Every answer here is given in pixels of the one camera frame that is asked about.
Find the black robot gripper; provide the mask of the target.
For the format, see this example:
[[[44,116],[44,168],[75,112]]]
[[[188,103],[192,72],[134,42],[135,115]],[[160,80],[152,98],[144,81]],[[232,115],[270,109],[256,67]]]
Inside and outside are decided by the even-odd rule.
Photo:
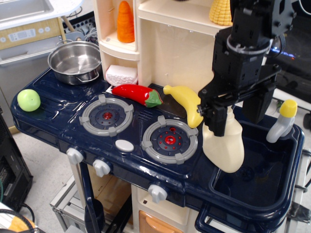
[[[227,108],[243,101],[242,113],[259,123],[276,88],[277,65],[263,65],[275,35],[262,23],[234,23],[215,35],[213,79],[199,92],[198,112],[215,136],[225,134]]]

